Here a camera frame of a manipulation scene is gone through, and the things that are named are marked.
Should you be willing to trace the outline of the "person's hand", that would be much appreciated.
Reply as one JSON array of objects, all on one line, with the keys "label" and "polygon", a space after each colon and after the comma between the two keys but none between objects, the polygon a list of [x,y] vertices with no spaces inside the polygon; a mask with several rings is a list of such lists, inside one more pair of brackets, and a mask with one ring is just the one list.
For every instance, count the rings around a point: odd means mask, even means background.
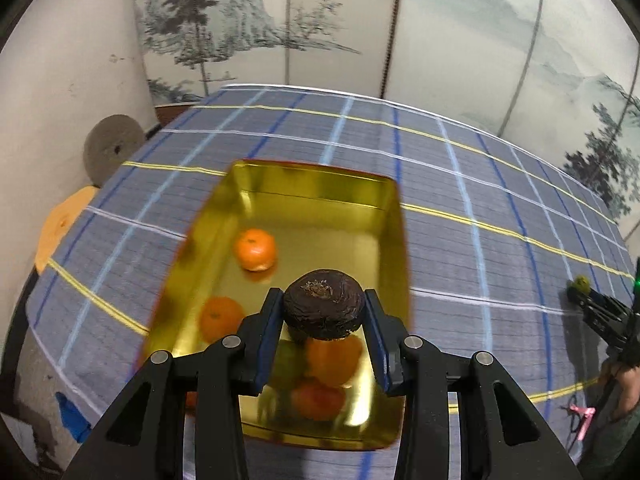
[{"label": "person's hand", "polygon": [[628,366],[607,359],[601,367],[600,379],[605,382],[613,378],[620,386],[620,396],[611,418],[620,420],[631,413],[639,403],[640,370],[638,366]]}]

